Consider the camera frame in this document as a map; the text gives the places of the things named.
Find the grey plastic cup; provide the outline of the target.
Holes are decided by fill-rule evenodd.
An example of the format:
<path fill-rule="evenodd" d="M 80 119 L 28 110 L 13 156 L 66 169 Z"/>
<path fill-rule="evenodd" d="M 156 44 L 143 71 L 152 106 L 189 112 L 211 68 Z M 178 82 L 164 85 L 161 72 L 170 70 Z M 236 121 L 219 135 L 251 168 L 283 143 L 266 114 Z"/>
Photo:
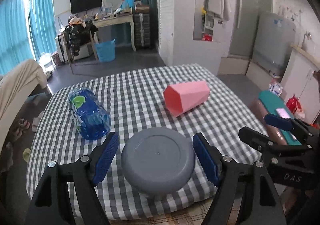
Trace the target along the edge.
<path fill-rule="evenodd" d="M 139 192 L 165 196 L 187 184 L 195 168 L 191 138 L 165 127 L 135 133 L 121 152 L 125 179 Z"/>

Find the pink faceted cup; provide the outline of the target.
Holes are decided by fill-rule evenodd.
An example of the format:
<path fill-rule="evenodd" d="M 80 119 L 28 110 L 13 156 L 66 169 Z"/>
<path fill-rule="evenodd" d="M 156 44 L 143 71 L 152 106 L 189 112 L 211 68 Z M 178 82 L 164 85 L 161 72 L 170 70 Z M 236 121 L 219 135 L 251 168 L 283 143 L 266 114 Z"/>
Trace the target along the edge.
<path fill-rule="evenodd" d="M 168 85 L 163 97 L 167 110 L 178 117 L 205 102 L 209 94 L 205 81 L 193 81 Z"/>

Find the teal stool seat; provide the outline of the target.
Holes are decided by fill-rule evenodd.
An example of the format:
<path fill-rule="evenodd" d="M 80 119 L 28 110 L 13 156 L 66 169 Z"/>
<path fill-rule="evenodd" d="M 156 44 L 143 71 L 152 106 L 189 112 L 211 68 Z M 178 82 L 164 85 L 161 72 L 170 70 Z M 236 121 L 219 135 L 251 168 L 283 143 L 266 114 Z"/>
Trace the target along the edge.
<path fill-rule="evenodd" d="M 283 100 L 272 92 L 268 90 L 261 91 L 258 99 L 262 102 L 268 113 L 282 118 L 293 118 L 293 114 L 289 111 Z M 276 131 L 276 136 L 280 140 L 283 139 L 288 145 L 301 145 L 301 143 L 288 131 L 278 130 Z"/>

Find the green slipper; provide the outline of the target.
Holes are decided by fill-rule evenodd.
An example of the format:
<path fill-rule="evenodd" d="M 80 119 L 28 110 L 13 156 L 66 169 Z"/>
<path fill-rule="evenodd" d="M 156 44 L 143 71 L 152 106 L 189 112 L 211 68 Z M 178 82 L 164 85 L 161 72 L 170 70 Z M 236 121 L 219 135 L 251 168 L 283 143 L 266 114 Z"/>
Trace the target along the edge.
<path fill-rule="evenodd" d="M 22 157 L 27 163 L 29 162 L 29 159 L 30 159 L 30 153 L 31 153 L 31 150 L 29 148 L 26 148 L 22 153 Z"/>

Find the white washing machine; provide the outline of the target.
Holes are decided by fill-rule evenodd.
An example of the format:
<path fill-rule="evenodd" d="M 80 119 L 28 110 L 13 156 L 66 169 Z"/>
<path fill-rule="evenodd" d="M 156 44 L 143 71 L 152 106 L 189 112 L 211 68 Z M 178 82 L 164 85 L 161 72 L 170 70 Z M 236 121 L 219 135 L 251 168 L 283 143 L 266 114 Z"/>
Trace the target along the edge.
<path fill-rule="evenodd" d="M 253 61 L 272 75 L 283 76 L 295 37 L 296 25 L 291 20 L 262 12 L 253 46 Z"/>

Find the blue plastic bottle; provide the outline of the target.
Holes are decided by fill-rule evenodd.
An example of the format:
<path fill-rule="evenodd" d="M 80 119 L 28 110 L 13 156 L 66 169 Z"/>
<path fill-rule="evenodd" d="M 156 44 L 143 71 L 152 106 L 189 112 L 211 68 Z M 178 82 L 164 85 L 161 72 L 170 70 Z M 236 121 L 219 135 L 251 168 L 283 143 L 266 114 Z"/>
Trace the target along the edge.
<path fill-rule="evenodd" d="M 68 96 L 68 107 L 82 138 L 96 140 L 110 132 L 111 117 L 89 88 L 72 90 Z"/>

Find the bed with beige blanket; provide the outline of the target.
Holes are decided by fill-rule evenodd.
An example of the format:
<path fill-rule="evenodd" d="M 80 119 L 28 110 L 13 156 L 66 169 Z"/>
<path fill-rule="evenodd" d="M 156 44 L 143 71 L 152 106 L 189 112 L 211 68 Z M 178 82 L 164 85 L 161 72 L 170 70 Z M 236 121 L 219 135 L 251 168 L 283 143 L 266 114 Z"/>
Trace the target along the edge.
<path fill-rule="evenodd" d="M 43 69 L 33 59 L 16 65 L 1 79 L 1 137 L 3 145 L 8 131 L 27 98 L 39 87 L 41 92 L 50 94 Z"/>

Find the grey white checkered tablecloth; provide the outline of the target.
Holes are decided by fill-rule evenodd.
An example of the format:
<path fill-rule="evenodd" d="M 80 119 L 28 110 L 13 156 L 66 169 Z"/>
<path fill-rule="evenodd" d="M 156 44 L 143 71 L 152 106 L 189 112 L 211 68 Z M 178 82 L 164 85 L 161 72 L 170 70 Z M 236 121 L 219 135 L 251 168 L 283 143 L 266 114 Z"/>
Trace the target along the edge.
<path fill-rule="evenodd" d="M 163 92 L 170 84 L 205 81 L 208 99 L 178 118 L 164 105 Z M 83 82 L 91 89 L 111 116 L 111 129 L 119 135 L 123 148 L 136 132 L 151 127 L 176 130 L 186 138 L 201 132 L 224 155 L 240 163 L 251 164 L 260 153 L 240 141 L 239 130 L 250 127 L 260 133 L 266 129 L 223 82 L 197 64 L 167 66 L 123 72 Z M 79 136 L 68 108 L 73 87 L 59 90 L 48 102 L 35 133 L 27 167 L 26 190 L 32 196 L 50 161 L 60 164 L 76 161 L 102 143 Z M 110 220 L 136 220 L 184 209 L 212 197 L 216 188 L 208 182 L 199 164 L 188 183 L 178 192 L 153 201 L 133 189 L 124 178 L 120 154 L 114 157 L 106 178 L 96 192 Z"/>

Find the white wardrobe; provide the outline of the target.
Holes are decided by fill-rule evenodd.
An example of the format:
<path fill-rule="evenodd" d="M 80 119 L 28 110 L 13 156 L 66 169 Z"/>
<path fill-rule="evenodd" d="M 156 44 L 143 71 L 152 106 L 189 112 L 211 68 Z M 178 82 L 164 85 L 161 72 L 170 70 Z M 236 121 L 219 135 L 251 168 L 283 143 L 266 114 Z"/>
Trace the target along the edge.
<path fill-rule="evenodd" d="M 197 63 L 217 75 L 231 44 L 234 14 L 214 23 L 212 41 L 202 36 L 204 0 L 157 0 L 159 55 L 167 66 Z"/>

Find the blue laundry basket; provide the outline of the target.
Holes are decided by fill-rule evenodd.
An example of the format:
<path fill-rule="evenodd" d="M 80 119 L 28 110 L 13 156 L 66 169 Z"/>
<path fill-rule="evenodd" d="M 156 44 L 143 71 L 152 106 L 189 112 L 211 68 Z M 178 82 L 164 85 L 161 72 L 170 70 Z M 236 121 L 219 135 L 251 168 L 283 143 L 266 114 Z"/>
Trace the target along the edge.
<path fill-rule="evenodd" d="M 102 63 L 111 62 L 116 58 L 116 39 L 95 44 L 99 61 Z"/>

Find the black drawer cabinet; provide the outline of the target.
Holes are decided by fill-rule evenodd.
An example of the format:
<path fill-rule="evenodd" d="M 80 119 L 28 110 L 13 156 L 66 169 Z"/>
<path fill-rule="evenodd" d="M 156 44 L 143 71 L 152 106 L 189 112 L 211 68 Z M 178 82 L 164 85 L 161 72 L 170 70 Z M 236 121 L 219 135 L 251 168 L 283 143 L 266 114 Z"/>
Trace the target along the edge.
<path fill-rule="evenodd" d="M 148 13 L 136 13 L 133 15 L 135 24 L 135 45 L 138 48 L 151 46 L 150 16 Z"/>

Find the wooden chair with clothes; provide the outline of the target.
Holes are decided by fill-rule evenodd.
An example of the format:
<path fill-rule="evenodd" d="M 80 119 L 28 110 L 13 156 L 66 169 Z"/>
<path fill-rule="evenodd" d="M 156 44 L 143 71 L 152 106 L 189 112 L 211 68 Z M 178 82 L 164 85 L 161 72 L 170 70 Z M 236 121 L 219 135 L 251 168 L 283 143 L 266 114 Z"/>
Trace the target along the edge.
<path fill-rule="evenodd" d="M 66 53 L 69 65 L 75 62 L 76 57 L 80 56 L 80 50 L 83 46 L 90 46 L 91 51 L 98 60 L 98 55 L 94 47 L 94 36 L 98 32 L 98 28 L 93 24 L 91 18 L 82 19 L 77 15 L 71 15 L 68 25 L 65 27 Z"/>

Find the blue window curtain left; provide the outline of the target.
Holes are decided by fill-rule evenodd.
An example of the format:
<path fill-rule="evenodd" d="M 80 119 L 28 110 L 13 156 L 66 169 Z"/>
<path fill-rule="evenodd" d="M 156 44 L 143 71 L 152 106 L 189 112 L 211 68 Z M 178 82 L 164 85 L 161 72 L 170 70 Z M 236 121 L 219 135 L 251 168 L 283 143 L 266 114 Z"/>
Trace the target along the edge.
<path fill-rule="evenodd" d="M 53 0 L 1 1 L 1 74 L 57 50 Z"/>

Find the cream wooden desk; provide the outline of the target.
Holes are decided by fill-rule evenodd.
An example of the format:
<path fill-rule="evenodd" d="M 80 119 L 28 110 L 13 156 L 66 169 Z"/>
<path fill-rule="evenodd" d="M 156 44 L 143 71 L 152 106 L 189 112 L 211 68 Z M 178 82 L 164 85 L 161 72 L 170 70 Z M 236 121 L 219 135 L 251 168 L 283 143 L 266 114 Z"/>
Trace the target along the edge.
<path fill-rule="evenodd" d="M 131 46 L 133 51 L 136 51 L 135 47 L 135 24 L 133 21 L 133 14 L 127 14 L 120 17 L 113 17 L 113 18 L 107 18 L 107 19 L 101 19 L 93 22 L 93 24 L 97 28 L 106 27 L 106 26 L 113 26 L 113 25 L 120 25 L 129 23 L 131 27 Z"/>

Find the black flat television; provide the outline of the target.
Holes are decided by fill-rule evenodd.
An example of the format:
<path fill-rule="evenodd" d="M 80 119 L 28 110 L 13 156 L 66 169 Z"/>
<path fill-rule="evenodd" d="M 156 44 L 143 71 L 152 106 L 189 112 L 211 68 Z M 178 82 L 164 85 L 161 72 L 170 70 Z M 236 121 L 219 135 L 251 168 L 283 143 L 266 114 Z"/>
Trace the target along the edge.
<path fill-rule="evenodd" d="M 71 13 L 77 14 L 79 12 L 88 11 L 97 7 L 102 7 L 102 0 L 70 0 Z"/>

